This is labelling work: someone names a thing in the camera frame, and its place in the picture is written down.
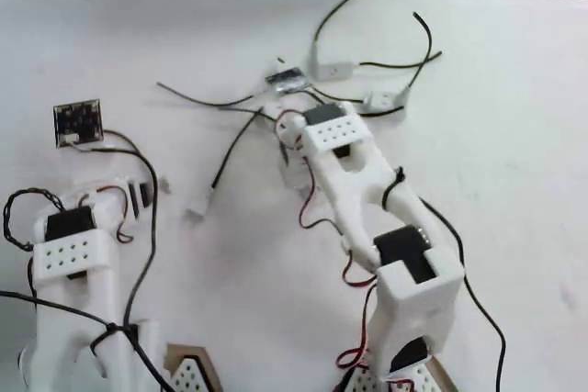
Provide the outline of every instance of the electronic component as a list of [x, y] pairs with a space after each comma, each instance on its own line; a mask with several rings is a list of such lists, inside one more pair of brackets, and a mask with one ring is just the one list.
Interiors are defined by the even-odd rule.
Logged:
[[54, 106], [53, 121], [58, 148], [104, 139], [100, 100]]
[[274, 88], [278, 95], [292, 94], [311, 86], [300, 68], [292, 68], [270, 75], [266, 77], [266, 82]]

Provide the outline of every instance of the white connector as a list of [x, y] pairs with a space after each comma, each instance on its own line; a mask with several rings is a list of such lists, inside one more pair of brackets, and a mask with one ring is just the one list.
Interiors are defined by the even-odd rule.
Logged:
[[406, 106], [411, 88], [406, 86], [398, 94], [393, 92], [372, 92], [364, 99], [366, 112], [387, 112], [401, 106]]

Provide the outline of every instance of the black cable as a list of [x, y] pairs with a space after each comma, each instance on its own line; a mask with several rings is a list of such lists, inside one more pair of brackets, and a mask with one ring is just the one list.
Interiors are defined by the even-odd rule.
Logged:
[[104, 129], [103, 132], [104, 133], [107, 133], [109, 135], [114, 135], [115, 137], [119, 137], [120, 139], [126, 141], [135, 151], [139, 151], [139, 148], [137, 147], [137, 144], [135, 144], [134, 141], [131, 140], [124, 133], [120, 133], [120, 132], [118, 132], [116, 130], [112, 130], [112, 129]]
[[314, 42], [317, 42], [319, 40], [319, 37], [321, 36], [321, 32], [322, 29], [324, 28], [324, 26], [327, 24], [327, 22], [329, 21], [329, 19], [334, 16], [334, 14], [339, 11], [347, 2], [349, 2], [350, 0], [342, 0], [341, 2], [339, 2], [330, 12], [329, 14], [327, 14], [325, 16], [325, 18], [321, 21], [321, 24], [319, 25], [318, 28], [316, 28], [316, 31], [314, 31], [314, 37], [312, 38], [312, 40]]
[[[466, 262], [465, 262], [464, 251], [463, 251], [463, 242], [461, 241], [461, 238], [459, 237], [458, 232], [453, 227], [453, 225], [451, 225], [451, 223], [440, 212], [438, 212], [433, 206], [431, 206], [431, 204], [429, 204], [428, 202], [426, 202], [422, 198], [421, 198], [421, 201], [423, 202], [424, 206], [427, 207], [429, 209], [429, 211], [431, 211], [431, 213], [433, 213], [441, 221], [441, 223], [447, 227], [449, 232], [455, 238], [456, 242], [458, 243], [459, 261], [461, 262], [461, 264], [463, 265], [463, 268], [465, 270], [466, 269]], [[494, 321], [494, 319], [488, 313], [486, 308], [481, 305], [480, 301], [478, 300], [478, 298], [474, 294], [474, 291], [471, 288], [471, 285], [469, 284], [469, 279], [468, 279], [467, 274], [464, 276], [463, 281], [464, 281], [464, 285], [466, 286], [466, 289], [468, 290], [469, 296], [473, 300], [474, 304], [476, 305], [476, 307], [478, 307], [478, 310], [488, 320], [488, 322], [492, 325], [492, 327], [494, 328], [494, 330], [496, 330], [496, 333], [500, 337], [501, 349], [500, 349], [500, 356], [498, 357], [498, 365], [496, 367], [496, 392], [500, 392], [500, 385], [501, 385], [501, 380], [503, 377], [504, 357], [506, 356], [506, 338], [504, 337], [503, 331], [500, 329], [498, 324]]]
[[244, 126], [241, 128], [241, 130], [239, 130], [239, 132], [237, 133], [237, 136], [232, 141], [231, 146], [229, 146], [229, 149], [224, 154], [224, 158], [222, 159], [222, 162], [220, 163], [220, 168], [217, 171], [217, 174], [214, 176], [214, 180], [212, 181], [210, 188], [213, 188], [213, 189], [216, 188], [217, 184], [219, 183], [219, 181], [221, 179], [222, 173], [224, 172], [224, 168], [227, 166], [227, 162], [229, 162], [229, 158], [231, 157], [232, 150], [235, 148], [235, 146], [237, 145], [237, 142], [243, 136], [243, 134], [245, 133], [247, 128], [249, 128], [249, 126], [251, 126], [251, 124], [254, 122], [254, 120], [257, 118], [258, 115], [261, 115], [260, 114], [261, 109], [262, 109], [262, 107], [260, 107], [256, 112], [254, 111], [254, 114], [247, 120], [247, 122], [244, 124]]
[[165, 89], [166, 91], [171, 92], [172, 94], [176, 94], [177, 96], [179, 96], [180, 98], [184, 98], [187, 101], [191, 101], [192, 103], [196, 103], [197, 105], [202, 105], [202, 106], [208, 106], [208, 107], [226, 107], [226, 106], [235, 106], [235, 105], [239, 105], [241, 103], [244, 103], [245, 101], [249, 101], [252, 98], [255, 97], [255, 95], [248, 95], [245, 98], [241, 98], [240, 100], [236, 100], [236, 101], [231, 101], [229, 103], [211, 103], [209, 101], [200, 101], [197, 100], [196, 98], [192, 98], [191, 96], [182, 94], [181, 92], [176, 91], [175, 89], [171, 88], [170, 86], [163, 84], [161, 82], [157, 82], [158, 86], [161, 86], [163, 89]]
[[391, 110], [384, 110], [383, 112], [368, 112], [368, 113], [358, 112], [357, 114], [363, 118], [377, 118], [377, 117], [384, 117], [386, 115], [394, 114], [394, 113], [399, 112], [403, 109], [404, 109], [404, 106], [398, 106], [398, 107], [394, 107]]
[[[396, 173], [396, 178], [395, 178], [394, 182], [391, 185], [389, 185], [389, 187], [386, 188], [386, 190], [384, 191], [384, 195], [382, 197], [382, 208], [384, 210], [386, 210], [386, 203], [388, 201], [388, 196], [390, 194], [390, 191], [397, 184], [404, 181], [404, 179], [405, 179], [404, 171], [400, 167]], [[464, 248], [463, 248], [463, 242], [461, 241], [461, 237], [459, 237], [459, 233], [456, 231], [456, 229], [453, 227], [453, 225], [451, 225], [451, 223], [439, 211], [437, 211], [433, 206], [431, 206], [431, 204], [429, 204], [427, 201], [425, 201], [422, 198], [420, 198], [420, 199], [421, 199], [421, 202], [423, 202], [424, 206], [427, 207], [427, 209], [429, 211], [431, 211], [431, 213], [433, 213], [441, 221], [441, 223], [443, 225], [446, 226], [446, 228], [449, 230], [449, 232], [455, 238], [456, 242], [458, 243], [459, 261], [461, 262], [461, 265], [463, 266], [464, 271], [466, 271], [466, 259], [465, 259], [465, 253], [464, 253]], [[500, 392], [500, 385], [501, 385], [501, 380], [502, 380], [502, 376], [503, 376], [504, 357], [506, 355], [506, 338], [504, 337], [503, 331], [500, 329], [498, 324], [494, 321], [492, 316], [488, 313], [486, 308], [482, 306], [482, 304], [480, 303], [480, 301], [478, 300], [478, 298], [474, 294], [474, 291], [473, 291], [471, 285], [469, 284], [469, 279], [468, 279], [467, 274], [464, 275], [464, 285], [466, 286], [466, 289], [468, 290], [469, 296], [473, 300], [473, 302], [476, 305], [476, 307], [478, 308], [478, 310], [481, 312], [481, 314], [484, 316], [484, 318], [486, 318], [488, 320], [488, 322], [492, 325], [492, 327], [494, 328], [494, 330], [496, 330], [496, 333], [500, 337], [501, 350], [500, 350], [500, 356], [498, 357], [498, 364], [496, 367], [496, 392]]]
[[221, 107], [221, 108], [219, 108], [219, 110], [221, 110], [223, 112], [228, 110], [228, 111], [233, 111], [233, 112], [244, 112], [246, 114], [256, 114], [257, 116], [263, 117], [265, 119], [268, 119], [268, 120], [270, 120], [273, 123], [276, 122], [276, 119], [275, 118], [272, 118], [272, 117], [270, 117], [267, 114], [264, 114], [260, 110], [245, 109], [245, 108], [242, 108], [242, 107]]
[[[155, 169], [153, 168], [153, 166], [149, 162], [149, 160], [147, 160], [147, 158], [145, 158], [138, 151], [129, 151], [129, 150], [125, 150], [125, 149], [115, 149], [115, 148], [94, 148], [94, 149], [89, 149], [89, 150], [82, 150], [82, 149], [77, 148], [77, 146], [72, 145], [72, 147], [74, 147], [75, 149], [77, 149], [78, 151], [83, 152], [83, 153], [90, 153], [90, 152], [124, 153], [124, 154], [128, 154], [128, 155], [132, 155], [132, 156], [135, 156], [136, 158], [139, 158], [143, 162], [143, 164], [145, 164], [147, 169], [149, 169], [149, 173], [150, 173], [152, 181], [153, 181], [153, 205], [152, 205], [152, 220], [151, 220], [151, 250], [149, 253], [149, 257], [147, 258], [147, 261], [146, 261], [145, 265], [143, 266], [141, 273], [139, 274], [139, 277], [137, 277], [137, 280], [135, 281], [135, 284], [133, 285], [133, 287], [130, 291], [129, 298], [127, 300], [127, 305], [125, 307], [122, 326], [120, 327], [118, 325], [107, 324], [106, 334], [108, 334], [108, 335], [106, 337], [108, 337], [109, 335], [111, 335], [115, 331], [119, 331], [119, 330], [123, 331], [124, 334], [127, 336], [127, 339], [129, 340], [131, 346], [133, 347], [135, 352], [137, 352], [137, 354], [139, 355], [139, 357], [141, 358], [141, 360], [145, 364], [145, 367], [149, 370], [149, 372], [151, 373], [153, 378], [157, 381], [157, 383], [160, 385], [160, 387], [163, 390], [165, 390], [166, 392], [175, 392], [175, 390], [167, 384], [167, 382], [159, 374], [159, 372], [157, 372], [157, 369], [155, 368], [155, 366], [153, 366], [153, 363], [151, 362], [151, 360], [149, 360], [149, 357], [147, 357], [147, 355], [145, 354], [145, 351], [142, 349], [142, 347], [139, 345], [139, 342], [137, 342], [137, 340], [134, 338], [132, 332], [130, 331], [131, 326], [132, 326], [130, 324], [130, 313], [132, 310], [133, 302], [135, 300], [135, 297], [137, 296], [137, 293], [139, 291], [139, 288], [141, 287], [141, 284], [142, 284], [145, 276], [147, 275], [147, 273], [149, 272], [149, 269], [151, 268], [151, 265], [153, 264], [153, 260], [155, 259], [155, 253], [157, 251], [157, 205], [158, 205], [158, 201], [159, 201], [159, 185], [157, 182], [157, 174], [155, 172]], [[96, 345], [97, 345], [97, 343], [93, 343], [92, 347], [96, 348]]]
[[292, 94], [306, 94], [310, 98], [312, 98], [314, 101], [316, 101], [318, 104], [324, 105], [324, 100], [322, 100], [318, 95], [312, 93], [311, 91], [297, 91]]
[[426, 32], [426, 37], [428, 39], [428, 47], [427, 47], [427, 50], [426, 50], [426, 55], [424, 56], [423, 61], [419, 65], [419, 69], [416, 70], [416, 73], [414, 73], [414, 76], [413, 76], [412, 80], [408, 83], [408, 87], [409, 88], [410, 87], [413, 87], [414, 82], [416, 81], [416, 79], [418, 78], [419, 74], [421, 73], [421, 71], [423, 70], [424, 66], [426, 65], [426, 61], [429, 59], [429, 56], [431, 55], [431, 49], [433, 48], [433, 36], [431, 35], [431, 29], [426, 24], [426, 22], [423, 20], [423, 18], [421, 16], [419, 16], [418, 13], [413, 12], [413, 17], [416, 18], [416, 20], [423, 27], [424, 32]]
[[143, 279], [147, 275], [147, 272], [149, 271], [149, 268], [151, 267], [151, 265], [153, 263], [153, 259], [155, 258], [155, 253], [157, 251], [157, 203], [158, 203], [158, 196], [159, 196], [159, 185], [157, 183], [157, 174], [155, 173], [155, 169], [153, 169], [153, 166], [151, 165], [149, 160], [147, 160], [147, 158], [145, 158], [141, 153], [139, 153], [137, 151], [129, 151], [126, 149], [117, 149], [117, 148], [110, 148], [110, 147], [93, 148], [93, 149], [88, 149], [88, 150], [79, 149], [73, 145], [72, 145], [72, 147], [74, 147], [76, 150], [78, 150], [82, 153], [90, 153], [90, 152], [124, 153], [127, 155], [132, 155], [136, 158], [139, 158], [143, 162], [143, 164], [145, 164], [147, 169], [149, 169], [149, 174], [151, 175], [151, 178], [153, 181], [153, 206], [152, 206], [152, 219], [151, 219], [151, 251], [149, 253], [149, 257], [147, 258], [147, 262], [143, 266], [143, 269], [141, 270], [141, 273], [139, 274], [139, 277], [137, 278], [137, 281], [135, 282], [135, 285], [133, 286], [133, 288], [130, 291], [129, 299], [127, 300], [127, 306], [125, 307], [125, 313], [124, 313], [124, 318], [123, 318], [123, 326], [129, 326], [129, 324], [130, 324], [130, 311], [132, 309], [133, 301], [134, 301], [135, 297], [137, 296], [137, 292], [139, 291], [139, 287], [141, 286]]
[[8, 197], [8, 200], [6, 201], [6, 204], [4, 205], [4, 212], [3, 212], [4, 237], [7, 241], [16, 245], [23, 252], [32, 252], [33, 251], [33, 243], [32, 242], [22, 243], [22, 242], [18, 241], [17, 239], [15, 239], [15, 237], [12, 235], [12, 232], [10, 231], [10, 216], [11, 216], [10, 211], [12, 209], [12, 205], [14, 204], [15, 200], [19, 196], [26, 195], [26, 194], [36, 194], [36, 195], [45, 196], [59, 211], [65, 211], [65, 208], [63, 207], [63, 202], [61, 201], [61, 199], [58, 198], [56, 195], [54, 195], [52, 192], [50, 192], [49, 190], [47, 190], [45, 188], [37, 188], [37, 187], [25, 188], [25, 189], [16, 191], [15, 193], [13, 193], [12, 195], [10, 195]]
[[340, 96], [329, 95], [326, 92], [323, 92], [316, 86], [311, 86], [312, 90], [317, 94], [321, 94], [322, 96], [326, 96], [327, 98], [331, 98], [334, 101], [348, 101], [350, 103], [357, 103], [359, 105], [363, 104], [364, 100], [359, 100], [356, 98], [342, 98]]
[[[438, 50], [435, 54], [431, 57], [426, 59], [425, 63], [430, 63], [435, 59], [439, 58], [443, 55], [441, 50]], [[359, 66], [375, 66], [377, 68], [385, 68], [385, 69], [411, 69], [411, 68], [418, 68], [423, 62], [412, 63], [412, 64], [387, 64], [387, 63], [379, 63], [379, 62], [361, 62]]]
[[32, 303], [35, 305], [42, 305], [43, 307], [60, 309], [61, 311], [71, 312], [76, 316], [86, 317], [87, 319], [91, 319], [93, 321], [97, 321], [98, 323], [107, 326], [108, 323], [105, 320], [102, 320], [100, 317], [97, 317], [93, 314], [89, 314], [87, 312], [81, 311], [76, 308], [67, 307], [65, 305], [60, 305], [59, 303], [50, 302], [49, 300], [44, 300], [38, 297], [27, 296], [25, 294], [16, 293], [14, 291], [0, 291], [0, 297], [8, 297], [8, 298], [16, 298], [18, 300], [23, 300], [28, 303]]

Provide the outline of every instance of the red wire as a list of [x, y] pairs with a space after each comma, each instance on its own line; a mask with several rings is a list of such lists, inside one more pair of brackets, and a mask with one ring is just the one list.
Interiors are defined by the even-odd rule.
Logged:
[[[337, 367], [341, 369], [347, 369], [349, 367], [354, 367], [359, 364], [361, 361], [361, 357], [363, 356], [364, 352], [366, 351], [366, 345], [368, 344], [368, 330], [367, 330], [367, 316], [368, 316], [368, 301], [369, 296], [371, 295], [374, 288], [377, 284], [372, 285], [369, 290], [366, 292], [366, 301], [364, 302], [364, 310], [361, 317], [361, 340], [359, 346], [356, 348], [348, 349], [343, 351], [339, 354], [336, 360]], [[343, 362], [343, 359], [346, 358], [347, 355], [351, 355], [352, 353], [355, 354], [354, 358], [347, 363]]]
[[343, 269], [343, 273], [341, 274], [341, 276], [343, 277], [343, 281], [346, 284], [348, 284], [349, 286], [351, 286], [353, 288], [363, 288], [363, 287], [371, 285], [372, 282], [376, 281], [375, 275], [373, 277], [370, 277], [369, 279], [363, 280], [361, 282], [351, 282], [351, 281], [347, 280], [347, 272], [349, 271], [349, 268], [351, 268], [352, 263], [353, 263], [353, 254], [352, 254], [352, 252], [349, 252], [349, 261], [347, 262], [347, 265], [345, 266], [345, 268]]

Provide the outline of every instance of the white plastic part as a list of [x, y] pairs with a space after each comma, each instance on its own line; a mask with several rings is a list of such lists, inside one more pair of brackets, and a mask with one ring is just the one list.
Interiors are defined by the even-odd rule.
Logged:
[[[335, 222], [345, 235], [343, 244], [356, 262], [378, 276], [378, 305], [368, 324], [368, 337], [372, 371], [385, 377], [390, 362], [408, 342], [423, 337], [429, 353], [441, 351], [453, 322], [464, 271], [457, 256], [443, 246], [437, 220], [406, 181], [390, 192], [384, 209], [403, 223], [424, 230], [431, 243], [424, 257], [435, 277], [416, 284], [403, 261], [381, 267], [361, 210], [364, 204], [381, 205], [396, 173], [353, 105], [341, 106], [344, 117], [306, 127], [304, 118], [296, 117], [295, 125], [302, 127], [301, 154], [308, 158], [317, 183], [333, 206]], [[339, 159], [333, 149], [344, 145], [349, 145], [350, 153]]]
[[[403, 371], [401, 375], [394, 376], [394, 378], [412, 380], [414, 382], [413, 392], [443, 392], [425, 364], [418, 364]], [[408, 385], [383, 383], [370, 371], [356, 367], [343, 392], [409, 392], [410, 390]]]
[[351, 78], [356, 64], [352, 62], [321, 64], [318, 58], [318, 46], [314, 42], [311, 46], [310, 68], [312, 77], [319, 82], [340, 81]]
[[[97, 193], [93, 218], [97, 229], [54, 241], [43, 242], [47, 215], [35, 223], [33, 248], [33, 285], [40, 298], [95, 315], [106, 323], [122, 322], [122, 298], [119, 285], [119, 244], [104, 227], [111, 229], [122, 219], [120, 198], [113, 193]], [[79, 192], [64, 198], [67, 207]], [[82, 278], [70, 279], [85, 272]], [[139, 324], [139, 342], [153, 364], [163, 371], [164, 351], [159, 325], [153, 321]], [[106, 327], [91, 319], [41, 305], [37, 309], [37, 339], [30, 345], [30, 363], [26, 373], [33, 392], [67, 392], [78, 354], [101, 335]], [[122, 332], [115, 332], [96, 347], [96, 367], [106, 378], [112, 392], [159, 392], [159, 385], [134, 354]]]
[[175, 392], [209, 392], [196, 360], [185, 358], [172, 376]]
[[[67, 275], [80, 270], [77, 263], [77, 248], [86, 242], [86, 248], [92, 250], [88, 259], [84, 260], [87, 271], [85, 280], [70, 280]], [[70, 245], [66, 265], [68, 271], [60, 270], [54, 252], [60, 254], [65, 243]], [[80, 309], [94, 314], [106, 322], [120, 322], [122, 319], [121, 299], [119, 296], [119, 259], [117, 244], [103, 230], [89, 230], [75, 235], [75, 241], [57, 240], [39, 243], [34, 248], [33, 263], [34, 286], [40, 298], [55, 303]], [[74, 362], [78, 353], [90, 344], [92, 340], [102, 334], [105, 327], [90, 319], [80, 317], [69, 312], [41, 305], [37, 308], [37, 344], [30, 362], [29, 389], [32, 392], [63, 392], [69, 390], [69, 379], [74, 369]], [[131, 392], [132, 378], [132, 348], [125, 336], [117, 332], [105, 339], [96, 347], [96, 355], [107, 373], [110, 390], [117, 392]]]
[[33, 249], [35, 286], [92, 268], [108, 268], [116, 249], [105, 246], [110, 239], [103, 230], [89, 230], [55, 241], [38, 243]]
[[[139, 323], [139, 345], [154, 366], [164, 365], [164, 342], [161, 338], [161, 326], [157, 321], [145, 320]], [[137, 373], [134, 390], [137, 392], [161, 392], [161, 387], [153, 379], [141, 358], [136, 356], [134, 361]]]
[[363, 108], [366, 112], [386, 112], [397, 107], [406, 106], [411, 88], [406, 86], [399, 93], [372, 92], [365, 99]]

